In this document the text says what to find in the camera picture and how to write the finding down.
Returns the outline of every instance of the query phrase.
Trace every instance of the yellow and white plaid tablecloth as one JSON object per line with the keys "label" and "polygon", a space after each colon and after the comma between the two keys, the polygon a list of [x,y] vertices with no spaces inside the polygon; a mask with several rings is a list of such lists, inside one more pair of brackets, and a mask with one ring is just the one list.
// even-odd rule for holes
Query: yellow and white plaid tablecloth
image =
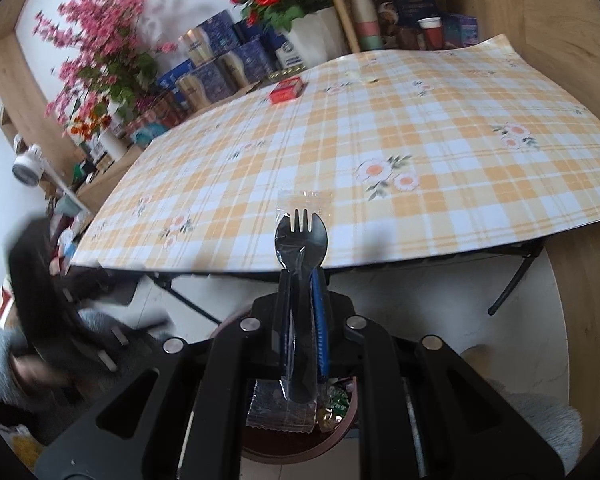
{"label": "yellow and white plaid tablecloth", "polygon": [[73,263],[264,271],[282,191],[330,197],[325,267],[529,240],[600,220],[600,121],[504,36],[345,56],[155,140]]}

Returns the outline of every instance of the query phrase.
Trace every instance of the small red box on table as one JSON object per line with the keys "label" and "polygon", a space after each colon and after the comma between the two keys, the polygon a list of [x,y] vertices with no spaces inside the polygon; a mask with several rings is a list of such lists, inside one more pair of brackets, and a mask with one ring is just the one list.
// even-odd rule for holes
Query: small red box on table
{"label": "small red box on table", "polygon": [[269,100],[273,104],[277,104],[283,101],[295,99],[300,95],[302,86],[302,79],[300,79],[298,76],[290,77],[289,79],[280,81],[269,94]]}

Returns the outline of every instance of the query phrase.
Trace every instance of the white desk lamp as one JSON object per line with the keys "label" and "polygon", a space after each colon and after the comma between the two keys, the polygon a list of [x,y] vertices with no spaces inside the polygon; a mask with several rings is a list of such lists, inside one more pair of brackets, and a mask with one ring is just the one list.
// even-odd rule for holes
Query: white desk lamp
{"label": "white desk lamp", "polygon": [[29,149],[18,155],[13,161],[13,175],[25,186],[35,187],[40,183],[42,174],[46,173],[56,186],[71,199],[80,209],[91,213],[73,191],[64,183],[60,176],[54,171],[46,158],[42,156],[42,149],[37,144],[32,144]]}

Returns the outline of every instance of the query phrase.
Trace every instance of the white floor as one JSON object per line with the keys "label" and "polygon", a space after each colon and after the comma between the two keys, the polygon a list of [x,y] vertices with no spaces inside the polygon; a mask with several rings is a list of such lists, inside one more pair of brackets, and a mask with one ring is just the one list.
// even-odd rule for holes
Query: white floor
{"label": "white floor", "polygon": [[[545,253],[496,315],[487,315],[487,308],[520,263],[515,256],[479,255],[403,269],[351,272],[333,276],[330,289],[348,295],[359,314],[402,338],[415,340],[435,333],[457,352],[487,344],[493,349],[493,379],[512,392],[544,393],[566,402],[566,329]],[[255,298],[275,292],[276,285],[235,278],[188,277],[175,280],[174,288],[224,319]],[[189,342],[207,338],[215,328],[148,279],[139,284],[128,307],[101,307],[130,325],[163,309],[173,321],[170,332]],[[358,441],[343,440],[327,454],[297,465],[280,467],[242,460],[241,476],[259,480],[355,479]]]}

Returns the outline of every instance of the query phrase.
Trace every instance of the table leg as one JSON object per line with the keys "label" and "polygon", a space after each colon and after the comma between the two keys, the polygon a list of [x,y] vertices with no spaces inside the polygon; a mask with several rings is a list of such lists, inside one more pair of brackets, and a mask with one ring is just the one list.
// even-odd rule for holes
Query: table leg
{"label": "table leg", "polygon": [[177,290],[173,290],[171,286],[172,277],[163,276],[161,274],[157,274],[155,272],[148,273],[147,276],[151,278],[152,282],[154,282],[157,286],[159,286],[165,292],[171,294],[176,300],[181,301],[185,305],[187,305],[190,309],[195,310],[200,316],[206,317],[209,321],[214,322],[216,325],[220,325],[221,321],[211,314],[209,314],[206,310],[201,309],[196,304],[192,303],[188,298],[185,298],[182,294],[180,294]]}
{"label": "table leg", "polygon": [[500,294],[500,296],[495,301],[495,303],[492,304],[488,308],[487,314],[489,314],[490,316],[493,316],[493,314],[495,314],[498,311],[498,309],[502,306],[502,304],[510,296],[510,294],[513,292],[513,290],[518,286],[518,283],[520,283],[522,278],[524,278],[526,272],[529,270],[529,267],[531,267],[531,264],[542,252],[542,248],[544,247],[543,243],[544,243],[544,240],[542,238],[540,238],[539,240],[536,240],[536,242],[534,244],[531,245],[529,252],[523,256],[523,260],[522,260],[522,264],[520,265],[520,268],[513,275],[513,278],[507,284],[505,289],[502,291],[502,294]]}

